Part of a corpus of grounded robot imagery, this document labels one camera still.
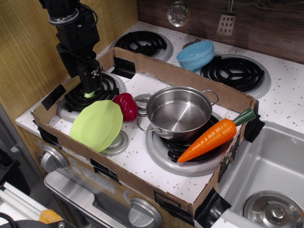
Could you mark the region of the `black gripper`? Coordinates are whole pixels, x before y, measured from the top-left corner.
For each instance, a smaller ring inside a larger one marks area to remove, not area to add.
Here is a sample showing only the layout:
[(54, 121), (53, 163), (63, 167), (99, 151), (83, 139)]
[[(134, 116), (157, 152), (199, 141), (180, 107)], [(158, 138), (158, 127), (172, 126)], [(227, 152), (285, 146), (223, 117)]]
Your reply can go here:
[(71, 78), (79, 76), (86, 94), (102, 87), (102, 68), (96, 60), (94, 51), (72, 52), (61, 43), (56, 48), (69, 76)]

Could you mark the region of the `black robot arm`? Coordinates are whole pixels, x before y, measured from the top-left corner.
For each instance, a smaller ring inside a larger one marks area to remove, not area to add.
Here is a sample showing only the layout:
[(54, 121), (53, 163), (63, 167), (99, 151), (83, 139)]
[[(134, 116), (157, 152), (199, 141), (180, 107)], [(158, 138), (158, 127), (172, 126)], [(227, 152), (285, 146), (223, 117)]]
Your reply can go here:
[(102, 87), (102, 68), (94, 46), (100, 41), (98, 15), (79, 0), (41, 0), (57, 29), (57, 52), (71, 77), (79, 76), (86, 94)]

